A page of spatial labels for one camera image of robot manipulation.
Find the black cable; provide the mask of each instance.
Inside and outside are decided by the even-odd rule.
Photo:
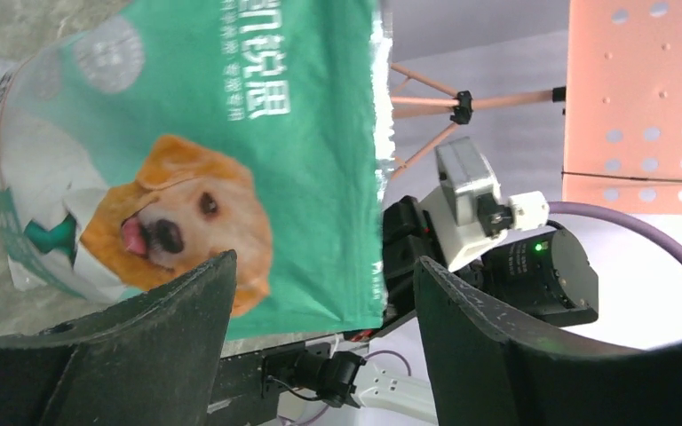
[[[548,220],[547,222],[545,222],[545,224],[548,225],[549,227],[555,228],[559,231],[564,231],[566,229],[566,227],[564,225],[561,225],[554,220]]]
[[[266,380],[267,380],[268,382],[276,382],[276,383],[280,384],[281,386],[283,386],[284,388],[286,388],[286,390],[289,391],[289,393],[290,393],[291,395],[294,395],[295,397],[297,397],[297,398],[299,398],[299,399],[302,399],[302,400],[304,400],[304,401],[307,401],[307,402],[322,401],[322,398],[317,397],[317,396],[315,396],[315,397],[306,397],[306,396],[302,395],[301,393],[299,393],[299,392],[297,392],[297,391],[291,389],[291,386],[289,386],[288,384],[286,384],[286,383],[284,383],[284,382],[282,382],[282,381],[276,379],[275,377],[273,377],[273,376],[271,376],[271,375],[269,375],[268,377],[266,377]]]
[[[659,184],[682,184],[682,179],[663,179],[658,177],[639,177],[639,176],[616,176],[616,175],[600,175],[598,173],[581,173],[576,171],[561,171],[561,176],[578,176],[581,178],[602,178],[602,179],[616,179],[616,180],[630,180],[633,182],[654,182]]]

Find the dog tongue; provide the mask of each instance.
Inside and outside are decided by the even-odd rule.
[[[127,219],[122,225],[122,238],[127,251],[138,256],[147,255],[147,244],[140,233],[141,223],[136,217]]]

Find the dog nose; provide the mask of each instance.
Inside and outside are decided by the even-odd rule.
[[[161,219],[155,222],[155,236],[158,237],[161,247],[169,253],[178,253],[184,249],[181,231],[178,225],[170,220]]]

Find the dog eye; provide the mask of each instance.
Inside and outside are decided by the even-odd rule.
[[[200,197],[200,211],[205,216],[214,215],[218,212],[218,204],[209,193],[204,193]]]

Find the golden retriever illustration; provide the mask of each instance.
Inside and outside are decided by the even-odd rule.
[[[108,191],[80,242],[122,282],[145,291],[234,249],[232,316],[270,292],[273,236],[252,174],[178,136],[160,137],[134,182]]]

